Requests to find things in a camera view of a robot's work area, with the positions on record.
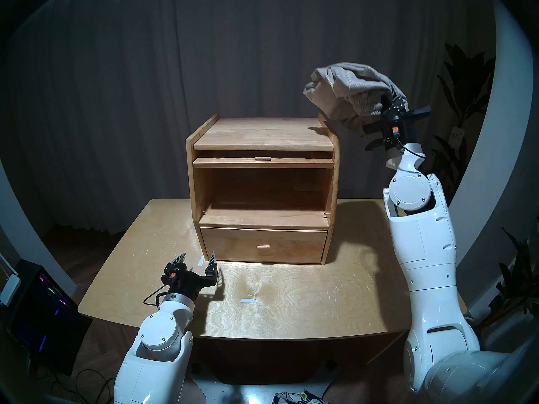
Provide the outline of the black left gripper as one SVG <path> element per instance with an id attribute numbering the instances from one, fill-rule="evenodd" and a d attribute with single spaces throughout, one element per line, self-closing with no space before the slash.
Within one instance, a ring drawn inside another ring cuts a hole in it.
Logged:
<path id="1" fill-rule="evenodd" d="M 184 262 L 185 255 L 186 252 L 178 255 L 172 261 L 168 262 L 163 270 L 163 284 L 169 286 L 164 296 L 164 302 L 173 299 L 179 300 L 181 296 L 190 299 L 192 302 L 196 302 L 203 288 L 217 285 L 219 273 L 215 251 L 210 256 L 204 276 L 200 276 L 192 271 L 185 271 L 187 270 Z"/>

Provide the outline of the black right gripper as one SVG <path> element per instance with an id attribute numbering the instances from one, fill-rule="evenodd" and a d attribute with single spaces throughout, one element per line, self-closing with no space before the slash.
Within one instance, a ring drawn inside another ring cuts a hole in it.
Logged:
<path id="1" fill-rule="evenodd" d="M 390 84 L 392 101 L 381 118 L 363 125 L 363 133 L 382 134 L 384 149 L 401 147 L 403 144 L 417 143 L 417 132 L 412 118 L 427 118 L 431 114 L 429 105 L 414 110 L 408 109 L 406 96 L 394 84 Z"/>

